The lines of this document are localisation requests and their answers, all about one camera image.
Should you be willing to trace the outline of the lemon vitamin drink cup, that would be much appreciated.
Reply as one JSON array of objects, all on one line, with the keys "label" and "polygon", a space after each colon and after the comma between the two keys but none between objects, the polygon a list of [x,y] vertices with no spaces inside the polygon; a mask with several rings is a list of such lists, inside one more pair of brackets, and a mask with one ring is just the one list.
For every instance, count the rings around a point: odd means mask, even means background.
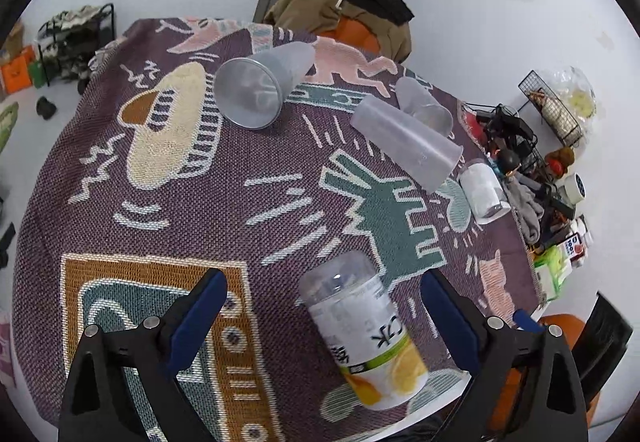
[{"label": "lemon vitamin drink cup", "polygon": [[299,295],[360,403],[388,410],[426,384],[428,370],[372,261],[349,251],[307,271]]}]

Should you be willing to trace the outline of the tall frosted plastic cup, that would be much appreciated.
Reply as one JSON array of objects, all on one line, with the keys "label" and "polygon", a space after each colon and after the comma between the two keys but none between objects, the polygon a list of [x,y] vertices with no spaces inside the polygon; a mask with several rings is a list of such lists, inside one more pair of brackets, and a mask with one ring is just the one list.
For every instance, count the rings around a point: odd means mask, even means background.
[{"label": "tall frosted plastic cup", "polygon": [[427,193],[445,183],[463,153],[462,146],[373,95],[358,104],[350,124]]}]

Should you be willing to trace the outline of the small clear plastic cup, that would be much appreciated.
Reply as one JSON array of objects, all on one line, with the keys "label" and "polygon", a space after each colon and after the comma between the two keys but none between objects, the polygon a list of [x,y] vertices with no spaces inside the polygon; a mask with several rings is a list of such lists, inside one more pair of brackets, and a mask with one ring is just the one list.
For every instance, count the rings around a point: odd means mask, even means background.
[{"label": "small clear plastic cup", "polygon": [[399,108],[406,114],[425,124],[445,138],[454,128],[454,117],[445,106],[437,102],[420,82],[411,77],[402,77],[396,84]]}]

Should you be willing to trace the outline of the frosted plastic cup left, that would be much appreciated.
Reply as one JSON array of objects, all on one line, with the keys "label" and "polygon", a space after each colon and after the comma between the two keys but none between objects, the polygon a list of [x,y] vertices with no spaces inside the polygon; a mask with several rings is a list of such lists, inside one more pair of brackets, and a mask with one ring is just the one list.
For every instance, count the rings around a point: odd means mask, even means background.
[{"label": "frosted plastic cup left", "polygon": [[232,58],[216,71],[214,95],[224,118],[250,130],[265,129],[314,66],[316,49],[289,42],[246,58]]}]

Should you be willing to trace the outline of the green tissue box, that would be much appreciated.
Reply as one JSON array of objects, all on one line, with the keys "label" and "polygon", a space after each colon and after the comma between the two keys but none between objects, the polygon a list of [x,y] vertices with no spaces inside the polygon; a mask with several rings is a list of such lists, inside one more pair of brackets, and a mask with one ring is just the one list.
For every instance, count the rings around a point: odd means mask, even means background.
[{"label": "green tissue box", "polygon": [[552,246],[534,261],[534,272],[544,301],[553,301],[559,297],[563,284],[573,272],[572,262],[560,246]]}]

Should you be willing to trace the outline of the grey crumpled cloth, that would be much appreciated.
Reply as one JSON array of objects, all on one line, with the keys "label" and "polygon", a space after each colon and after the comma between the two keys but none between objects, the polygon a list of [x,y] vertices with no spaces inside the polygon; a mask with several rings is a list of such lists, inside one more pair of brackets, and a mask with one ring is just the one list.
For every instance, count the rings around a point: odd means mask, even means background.
[{"label": "grey crumpled cloth", "polygon": [[506,197],[509,199],[525,243],[533,246],[541,236],[540,220],[544,216],[544,207],[535,199],[534,192],[509,176],[503,181]]}]

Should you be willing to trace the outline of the white tape roll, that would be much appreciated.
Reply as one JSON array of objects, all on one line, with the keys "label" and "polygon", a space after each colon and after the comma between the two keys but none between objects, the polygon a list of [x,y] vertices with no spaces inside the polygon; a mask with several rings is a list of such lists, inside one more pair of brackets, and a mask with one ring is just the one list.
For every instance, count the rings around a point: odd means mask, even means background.
[{"label": "white tape roll", "polygon": [[559,194],[563,202],[576,207],[586,198],[585,184],[578,173],[569,173],[560,181]]}]

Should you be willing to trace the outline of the black-haired doll figure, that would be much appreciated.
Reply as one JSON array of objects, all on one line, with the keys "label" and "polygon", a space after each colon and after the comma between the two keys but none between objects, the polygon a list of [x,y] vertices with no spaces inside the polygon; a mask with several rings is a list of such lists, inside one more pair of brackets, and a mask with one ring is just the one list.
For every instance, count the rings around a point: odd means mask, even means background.
[{"label": "black-haired doll figure", "polygon": [[515,176],[521,167],[521,159],[513,150],[509,150],[508,148],[495,150],[491,158],[499,180],[506,180],[511,176]]}]

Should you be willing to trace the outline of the brown plush toy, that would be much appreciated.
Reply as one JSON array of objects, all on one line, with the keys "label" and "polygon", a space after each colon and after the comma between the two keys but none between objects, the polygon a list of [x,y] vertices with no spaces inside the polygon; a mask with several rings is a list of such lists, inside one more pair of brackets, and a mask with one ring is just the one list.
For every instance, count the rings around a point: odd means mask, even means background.
[{"label": "brown plush toy", "polygon": [[554,176],[555,179],[561,179],[562,176],[567,174],[568,168],[574,165],[574,150],[568,146],[561,147],[558,150],[552,150],[552,152],[544,156],[544,162],[552,173],[552,176]]}]

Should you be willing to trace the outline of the black bag on side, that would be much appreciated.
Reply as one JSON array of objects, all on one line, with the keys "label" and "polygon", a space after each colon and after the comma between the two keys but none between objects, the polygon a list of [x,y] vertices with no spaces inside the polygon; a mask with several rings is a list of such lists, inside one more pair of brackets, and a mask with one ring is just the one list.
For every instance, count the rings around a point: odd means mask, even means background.
[{"label": "black bag on side", "polygon": [[491,111],[484,130],[488,139],[503,140],[504,146],[521,159],[532,154],[538,142],[532,128],[502,104]]}]

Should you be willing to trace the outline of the purple patterned woven tablecloth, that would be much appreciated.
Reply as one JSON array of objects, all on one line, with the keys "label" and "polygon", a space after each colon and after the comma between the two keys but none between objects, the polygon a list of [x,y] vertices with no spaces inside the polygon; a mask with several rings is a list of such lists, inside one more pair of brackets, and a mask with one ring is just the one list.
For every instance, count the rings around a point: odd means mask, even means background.
[{"label": "purple patterned woven tablecloth", "polygon": [[[404,66],[313,38],[314,66],[270,127],[221,117],[218,68],[295,40],[308,35],[138,20],[99,60],[17,242],[14,348],[47,422],[86,326],[134,328],[210,268],[228,299],[178,381],[223,441],[358,441],[428,414],[462,381],[421,303],[429,269],[486,313],[538,306],[512,217],[476,223],[455,178],[425,193],[350,125],[366,96],[395,102]],[[378,269],[430,370],[418,396],[382,412],[352,393],[298,294],[303,272],[351,250]]]}]

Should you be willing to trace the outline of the black shoe on floor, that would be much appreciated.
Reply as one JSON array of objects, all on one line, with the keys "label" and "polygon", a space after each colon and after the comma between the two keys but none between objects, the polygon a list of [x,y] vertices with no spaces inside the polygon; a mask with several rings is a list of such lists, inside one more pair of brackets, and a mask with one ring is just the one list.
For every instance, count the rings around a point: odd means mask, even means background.
[{"label": "black shoe on floor", "polygon": [[58,109],[56,106],[44,96],[40,96],[36,103],[36,113],[43,120],[51,119]]}]

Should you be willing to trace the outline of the orange box on floor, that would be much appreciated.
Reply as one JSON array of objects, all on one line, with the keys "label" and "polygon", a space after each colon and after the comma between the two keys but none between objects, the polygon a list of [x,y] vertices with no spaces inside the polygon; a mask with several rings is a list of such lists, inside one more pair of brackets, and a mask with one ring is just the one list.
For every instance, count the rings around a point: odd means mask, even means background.
[{"label": "orange box on floor", "polygon": [[25,46],[14,60],[1,66],[3,87],[7,95],[24,90],[32,85],[28,66],[35,61],[35,58],[32,46]]}]

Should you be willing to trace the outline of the black shoe rack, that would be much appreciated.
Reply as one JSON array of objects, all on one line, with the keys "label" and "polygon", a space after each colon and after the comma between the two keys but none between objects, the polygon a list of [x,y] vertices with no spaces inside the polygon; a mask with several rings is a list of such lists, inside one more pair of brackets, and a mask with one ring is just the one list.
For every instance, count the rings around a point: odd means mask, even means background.
[{"label": "black shoe rack", "polygon": [[83,6],[52,16],[38,29],[35,45],[44,82],[76,81],[83,94],[90,78],[94,54],[116,38],[115,7]]}]

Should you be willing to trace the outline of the chair with brown jacket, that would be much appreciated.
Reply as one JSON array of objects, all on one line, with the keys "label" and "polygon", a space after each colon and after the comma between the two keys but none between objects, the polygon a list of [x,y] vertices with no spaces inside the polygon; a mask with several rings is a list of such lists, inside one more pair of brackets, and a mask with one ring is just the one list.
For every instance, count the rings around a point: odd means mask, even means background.
[{"label": "chair with brown jacket", "polygon": [[402,0],[277,0],[262,21],[402,63],[412,51],[412,19],[413,12]]}]

